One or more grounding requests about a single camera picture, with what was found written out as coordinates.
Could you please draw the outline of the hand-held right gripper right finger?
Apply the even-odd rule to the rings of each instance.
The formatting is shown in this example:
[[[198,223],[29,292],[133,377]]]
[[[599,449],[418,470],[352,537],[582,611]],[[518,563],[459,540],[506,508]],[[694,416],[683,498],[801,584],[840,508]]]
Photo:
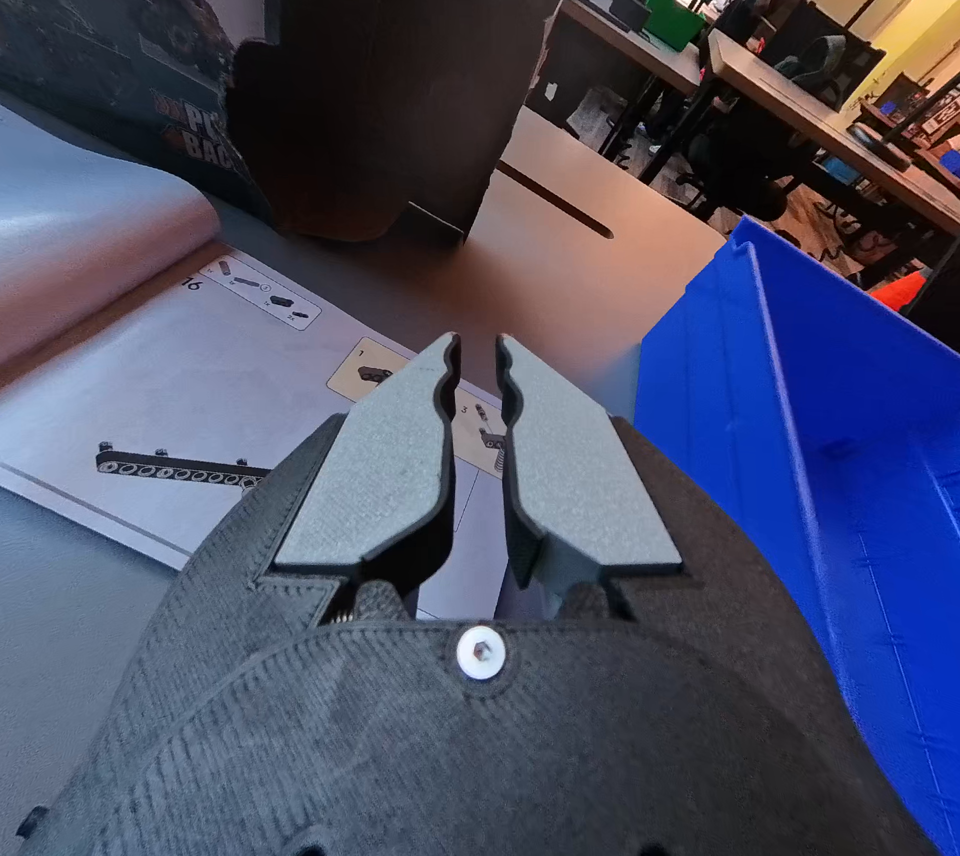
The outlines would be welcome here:
[[[509,559],[496,614],[552,617],[574,586],[683,574],[606,408],[512,335],[498,335],[495,358]]]

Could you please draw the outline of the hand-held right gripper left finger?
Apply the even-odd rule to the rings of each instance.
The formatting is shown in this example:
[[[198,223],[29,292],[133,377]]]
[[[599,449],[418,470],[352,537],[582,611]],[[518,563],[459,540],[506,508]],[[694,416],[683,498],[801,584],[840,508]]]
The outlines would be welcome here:
[[[342,419],[286,524],[271,567],[282,575],[389,583],[415,593],[453,544],[452,419],[460,335],[446,333]]]

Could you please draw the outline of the lego instruction booklet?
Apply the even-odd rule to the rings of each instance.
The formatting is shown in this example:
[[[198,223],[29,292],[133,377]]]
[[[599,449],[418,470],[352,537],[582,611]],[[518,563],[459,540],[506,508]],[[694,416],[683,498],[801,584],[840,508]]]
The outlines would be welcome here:
[[[2,492],[174,570],[419,354],[219,232],[183,180],[2,108]]]

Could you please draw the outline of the dark printed lego set box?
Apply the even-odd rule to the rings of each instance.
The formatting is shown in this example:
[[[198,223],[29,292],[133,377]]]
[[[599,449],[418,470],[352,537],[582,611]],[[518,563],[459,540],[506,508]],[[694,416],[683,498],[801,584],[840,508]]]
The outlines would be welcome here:
[[[341,243],[466,238],[561,0],[2,0],[2,87]]]

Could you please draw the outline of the blue plastic bin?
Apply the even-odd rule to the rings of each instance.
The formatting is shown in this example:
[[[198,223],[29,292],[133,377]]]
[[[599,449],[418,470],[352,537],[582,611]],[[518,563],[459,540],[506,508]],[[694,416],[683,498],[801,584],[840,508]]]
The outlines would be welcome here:
[[[959,845],[958,354],[748,217],[643,338],[633,425],[771,564]]]

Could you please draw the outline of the orange plastic bin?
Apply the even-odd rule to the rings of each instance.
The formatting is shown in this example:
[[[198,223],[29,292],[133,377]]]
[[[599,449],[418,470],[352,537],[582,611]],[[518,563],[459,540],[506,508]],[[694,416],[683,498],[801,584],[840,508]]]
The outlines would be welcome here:
[[[905,310],[928,281],[928,270],[916,270],[877,287],[870,295],[895,313]]]

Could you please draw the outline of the wooden office desk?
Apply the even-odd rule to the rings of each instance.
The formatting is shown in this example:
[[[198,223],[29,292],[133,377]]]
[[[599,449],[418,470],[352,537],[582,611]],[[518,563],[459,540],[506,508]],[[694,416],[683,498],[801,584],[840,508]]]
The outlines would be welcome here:
[[[690,96],[702,82],[699,48],[694,42],[673,49],[665,41],[646,32],[625,30],[588,0],[560,0],[559,12],[584,28],[606,46],[618,51],[631,63]]]
[[[932,177],[911,166],[899,171],[858,142],[842,116],[806,93],[723,33],[707,38],[711,72],[756,106],[814,145],[843,160],[931,226],[956,238],[959,201]]]

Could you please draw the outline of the green plastic bin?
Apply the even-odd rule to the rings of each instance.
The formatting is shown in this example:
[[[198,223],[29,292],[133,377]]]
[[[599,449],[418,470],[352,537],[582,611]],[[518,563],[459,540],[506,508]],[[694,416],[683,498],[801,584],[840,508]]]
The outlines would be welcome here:
[[[645,0],[649,11],[643,33],[680,53],[687,46],[697,45],[710,31],[706,18],[678,3],[677,0]]]

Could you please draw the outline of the black office chair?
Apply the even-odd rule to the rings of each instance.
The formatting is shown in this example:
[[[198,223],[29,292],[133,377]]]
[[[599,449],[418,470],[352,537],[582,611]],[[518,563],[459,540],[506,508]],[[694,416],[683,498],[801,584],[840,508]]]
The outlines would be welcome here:
[[[814,39],[799,55],[791,54],[774,69],[827,108],[839,111],[886,52],[850,34]]]

